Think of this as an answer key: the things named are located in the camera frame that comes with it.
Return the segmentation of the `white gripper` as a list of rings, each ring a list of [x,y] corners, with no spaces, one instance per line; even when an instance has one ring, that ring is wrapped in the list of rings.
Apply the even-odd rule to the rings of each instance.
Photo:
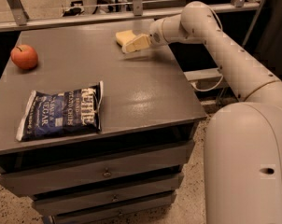
[[[149,37],[145,34],[129,36],[122,46],[122,51],[124,53],[132,53],[141,49],[147,49],[151,43],[154,46],[163,45],[162,23],[163,19],[158,19],[149,26]]]

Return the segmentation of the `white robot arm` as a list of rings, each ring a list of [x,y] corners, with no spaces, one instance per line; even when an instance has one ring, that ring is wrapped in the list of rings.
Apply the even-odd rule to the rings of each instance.
[[[174,42],[205,46],[238,99],[206,130],[206,223],[282,224],[282,81],[226,35],[202,2],[119,42],[125,53]]]

